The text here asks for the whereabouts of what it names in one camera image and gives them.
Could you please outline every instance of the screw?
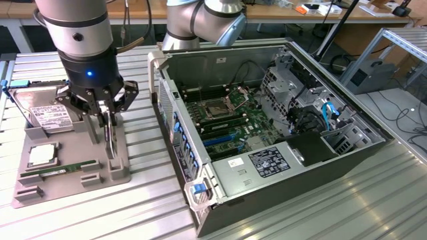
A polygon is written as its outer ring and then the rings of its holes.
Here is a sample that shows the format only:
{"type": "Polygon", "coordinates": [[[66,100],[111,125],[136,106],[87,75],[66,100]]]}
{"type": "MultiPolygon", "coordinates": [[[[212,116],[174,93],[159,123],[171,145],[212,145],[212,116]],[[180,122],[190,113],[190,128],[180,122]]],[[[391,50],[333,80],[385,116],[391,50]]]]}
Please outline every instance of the screw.
{"type": "Polygon", "coordinates": [[[78,42],[80,42],[80,41],[83,40],[83,35],[76,32],[76,33],[72,35],[72,39],[76,40],[78,42]]]}

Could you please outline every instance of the warning label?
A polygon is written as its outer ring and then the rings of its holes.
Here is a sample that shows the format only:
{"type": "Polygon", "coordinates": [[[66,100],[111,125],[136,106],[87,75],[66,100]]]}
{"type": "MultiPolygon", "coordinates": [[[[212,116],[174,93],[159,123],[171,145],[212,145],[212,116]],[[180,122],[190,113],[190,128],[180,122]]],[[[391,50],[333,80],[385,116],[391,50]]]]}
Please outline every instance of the warning label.
{"type": "Polygon", "coordinates": [[[248,157],[263,178],[291,168],[277,147],[252,153],[248,157]]]}
{"type": "Polygon", "coordinates": [[[30,108],[43,129],[58,129],[74,125],[64,105],[38,106],[30,108]]]}

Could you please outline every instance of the metal table surface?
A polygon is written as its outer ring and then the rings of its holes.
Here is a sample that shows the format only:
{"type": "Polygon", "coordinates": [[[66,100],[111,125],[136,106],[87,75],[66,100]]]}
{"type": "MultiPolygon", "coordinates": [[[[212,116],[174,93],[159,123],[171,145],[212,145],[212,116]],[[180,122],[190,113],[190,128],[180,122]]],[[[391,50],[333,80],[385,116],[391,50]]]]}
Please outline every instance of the metal table surface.
{"type": "MultiPolygon", "coordinates": [[[[123,113],[132,173],[126,184],[14,209],[10,202],[26,121],[14,104],[6,102],[0,111],[2,239],[196,238],[148,99],[147,53],[154,49],[139,47],[118,57],[124,79],[138,81],[140,88],[138,100],[123,113]]],[[[14,79],[32,80],[66,77],[54,52],[19,54],[10,62],[8,74],[14,79]]],[[[343,178],[203,239],[418,240],[426,239],[426,216],[426,165],[403,145],[393,143],[343,178]]]]}

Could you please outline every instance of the motherboard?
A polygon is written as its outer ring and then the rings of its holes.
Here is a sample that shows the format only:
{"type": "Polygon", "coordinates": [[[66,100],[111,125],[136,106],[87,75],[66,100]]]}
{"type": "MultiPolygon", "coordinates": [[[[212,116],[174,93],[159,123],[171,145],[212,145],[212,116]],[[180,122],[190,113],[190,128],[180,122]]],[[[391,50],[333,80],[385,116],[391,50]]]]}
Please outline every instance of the motherboard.
{"type": "Polygon", "coordinates": [[[186,102],[212,161],[267,147],[282,137],[275,119],[268,119],[262,110],[259,97],[238,86],[227,89],[223,97],[186,102]]]}

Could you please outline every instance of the hard drive label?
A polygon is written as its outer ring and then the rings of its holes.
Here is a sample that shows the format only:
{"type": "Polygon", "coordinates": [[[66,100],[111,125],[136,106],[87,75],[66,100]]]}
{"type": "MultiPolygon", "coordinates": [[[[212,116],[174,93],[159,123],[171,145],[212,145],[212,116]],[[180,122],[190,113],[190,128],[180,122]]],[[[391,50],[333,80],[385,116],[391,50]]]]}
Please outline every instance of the hard drive label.
{"type": "Polygon", "coordinates": [[[291,168],[277,147],[255,152],[250,154],[248,157],[263,178],[291,168]]]}
{"type": "Polygon", "coordinates": [[[38,106],[30,108],[43,129],[58,129],[74,125],[64,105],[38,106]]]}

